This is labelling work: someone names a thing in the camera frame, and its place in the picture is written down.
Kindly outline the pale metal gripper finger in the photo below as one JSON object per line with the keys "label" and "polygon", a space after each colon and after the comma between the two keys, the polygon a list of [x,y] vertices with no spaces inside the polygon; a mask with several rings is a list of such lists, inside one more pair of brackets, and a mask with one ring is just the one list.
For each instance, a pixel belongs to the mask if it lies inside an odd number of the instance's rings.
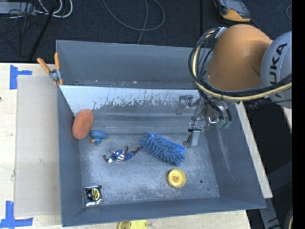
{"label": "pale metal gripper finger", "polygon": [[199,99],[194,99],[193,95],[179,96],[179,103],[176,107],[176,115],[182,115],[185,108],[193,108],[199,104]]}
{"label": "pale metal gripper finger", "polygon": [[193,148],[198,147],[199,138],[203,132],[202,128],[193,127],[188,128],[188,137],[185,141],[183,141],[183,145],[185,148]]}

